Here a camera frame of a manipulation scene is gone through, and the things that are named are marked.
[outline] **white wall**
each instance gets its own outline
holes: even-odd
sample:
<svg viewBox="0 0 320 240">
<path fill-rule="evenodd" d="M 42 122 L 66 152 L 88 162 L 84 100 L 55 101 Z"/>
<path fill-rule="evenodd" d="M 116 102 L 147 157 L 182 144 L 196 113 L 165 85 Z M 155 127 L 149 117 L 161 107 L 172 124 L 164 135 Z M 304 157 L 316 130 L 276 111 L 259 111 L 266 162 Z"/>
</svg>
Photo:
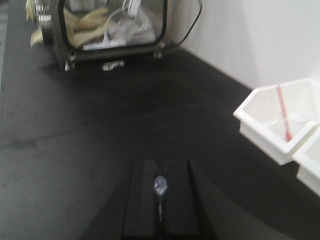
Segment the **white wall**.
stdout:
<svg viewBox="0 0 320 240">
<path fill-rule="evenodd" d="M 197 15 L 195 0 L 176 3 L 182 36 Z M 320 77 L 319 0 L 203 0 L 203 14 L 183 46 L 255 88 Z"/>
</svg>

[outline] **red straw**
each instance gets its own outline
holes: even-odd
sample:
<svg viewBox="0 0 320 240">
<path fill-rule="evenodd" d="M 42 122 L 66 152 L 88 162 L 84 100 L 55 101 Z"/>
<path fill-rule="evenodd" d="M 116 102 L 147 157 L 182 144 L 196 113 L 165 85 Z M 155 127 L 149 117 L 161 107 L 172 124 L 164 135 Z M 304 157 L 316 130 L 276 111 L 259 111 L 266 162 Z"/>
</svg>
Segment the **red straw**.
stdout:
<svg viewBox="0 0 320 240">
<path fill-rule="evenodd" d="M 282 89 L 281 89 L 280 85 L 276 86 L 276 91 L 278 93 L 278 98 L 279 98 L 279 102 L 280 102 L 282 117 L 283 117 L 283 120 L 284 120 L 285 137 L 286 137 L 286 140 L 289 142 L 293 137 L 292 137 L 292 134 L 290 132 L 288 115 L 287 115 L 287 110 L 286 110 L 285 101 L 284 101 L 284 95 L 282 93 Z"/>
</svg>

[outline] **black countertop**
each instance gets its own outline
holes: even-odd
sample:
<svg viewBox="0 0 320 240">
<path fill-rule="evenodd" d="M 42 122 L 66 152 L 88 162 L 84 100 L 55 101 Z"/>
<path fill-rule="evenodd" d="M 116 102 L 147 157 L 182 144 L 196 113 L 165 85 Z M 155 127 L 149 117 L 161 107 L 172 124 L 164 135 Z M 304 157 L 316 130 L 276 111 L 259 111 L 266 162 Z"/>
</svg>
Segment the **black countertop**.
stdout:
<svg viewBox="0 0 320 240">
<path fill-rule="evenodd" d="M 30 48 L 12 0 L 0 92 L 0 239 L 78 238 L 129 161 L 193 159 L 230 201 L 297 240 L 320 236 L 320 199 L 239 134 L 250 90 L 179 50 L 112 72 L 63 72 Z"/>
</svg>

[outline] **white cable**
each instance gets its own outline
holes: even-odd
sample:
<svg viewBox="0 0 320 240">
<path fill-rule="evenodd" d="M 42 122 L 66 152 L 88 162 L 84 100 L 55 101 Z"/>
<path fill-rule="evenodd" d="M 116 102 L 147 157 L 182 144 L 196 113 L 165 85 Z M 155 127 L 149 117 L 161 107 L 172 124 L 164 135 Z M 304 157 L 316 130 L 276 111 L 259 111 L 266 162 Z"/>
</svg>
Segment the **white cable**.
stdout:
<svg viewBox="0 0 320 240">
<path fill-rule="evenodd" d="M 103 42 L 107 42 L 109 41 L 109 37 L 108 37 L 108 24 L 110 22 L 110 20 L 117 14 L 122 12 L 122 7 L 119 7 L 118 9 L 114 10 L 113 13 L 110 14 L 110 16 L 108 17 L 108 19 L 106 20 L 105 23 L 105 31 L 104 31 L 104 37 L 103 37 Z"/>
<path fill-rule="evenodd" d="M 122 13 L 123 15 L 125 15 L 126 17 L 129 17 L 129 13 L 128 13 L 128 10 L 129 10 L 129 4 L 127 5 L 127 9 L 125 9 L 125 5 L 126 3 L 128 2 L 128 0 L 124 0 L 123 1 L 123 4 L 122 4 Z"/>
<path fill-rule="evenodd" d="M 134 2 L 134 0 L 130 0 L 130 2 L 129 2 L 129 6 L 128 6 L 128 11 L 129 11 L 129 9 L 131 9 L 131 7 L 132 7 L 132 3 Z"/>
</svg>

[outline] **white plastic tray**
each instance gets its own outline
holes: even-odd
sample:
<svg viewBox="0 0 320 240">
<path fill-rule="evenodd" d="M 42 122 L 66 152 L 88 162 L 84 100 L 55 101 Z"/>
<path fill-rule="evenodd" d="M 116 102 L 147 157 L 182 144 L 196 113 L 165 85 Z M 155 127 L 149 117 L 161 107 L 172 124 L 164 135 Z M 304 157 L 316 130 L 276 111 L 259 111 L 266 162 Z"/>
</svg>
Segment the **white plastic tray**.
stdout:
<svg viewBox="0 0 320 240">
<path fill-rule="evenodd" d="M 292 155 L 319 127 L 320 83 L 311 78 L 280 85 L 292 139 L 286 139 L 285 118 L 277 85 L 259 87 L 233 115 L 240 120 L 240 132 L 279 165 Z"/>
<path fill-rule="evenodd" d="M 292 156 L 300 164 L 296 177 L 320 196 L 320 129 Z"/>
</svg>

